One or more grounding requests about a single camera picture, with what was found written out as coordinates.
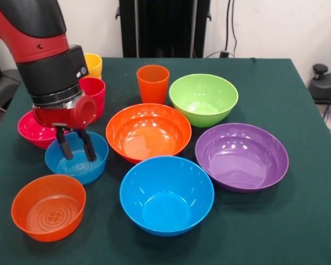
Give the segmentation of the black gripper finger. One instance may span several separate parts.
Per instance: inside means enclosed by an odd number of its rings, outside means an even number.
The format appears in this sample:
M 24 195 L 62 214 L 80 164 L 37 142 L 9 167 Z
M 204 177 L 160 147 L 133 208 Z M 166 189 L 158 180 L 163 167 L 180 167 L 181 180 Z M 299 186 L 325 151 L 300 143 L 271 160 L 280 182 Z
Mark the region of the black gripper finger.
M 60 149 L 61 149 L 64 157 L 67 160 L 71 160 L 71 159 L 73 159 L 73 153 L 71 151 L 71 148 L 70 148 L 68 142 L 65 139 L 64 132 L 65 132 L 65 129 L 63 127 L 60 127 L 60 126 L 56 127 L 56 137 L 57 137 L 57 141 L 60 146 Z
M 95 161 L 97 159 L 97 156 L 95 154 L 92 142 L 90 140 L 90 136 L 87 134 L 86 130 L 78 129 L 78 130 L 76 130 L 76 133 L 83 141 L 83 148 L 84 148 L 88 161 L 89 162 Z

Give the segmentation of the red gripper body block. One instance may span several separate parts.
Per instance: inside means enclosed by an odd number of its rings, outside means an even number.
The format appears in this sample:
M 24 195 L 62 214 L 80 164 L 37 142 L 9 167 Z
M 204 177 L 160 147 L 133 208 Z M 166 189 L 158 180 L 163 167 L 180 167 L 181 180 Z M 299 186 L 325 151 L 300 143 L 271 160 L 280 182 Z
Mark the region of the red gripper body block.
M 97 118 L 97 104 L 92 97 L 81 95 L 53 107 L 33 107 L 32 112 L 42 126 L 85 130 Z

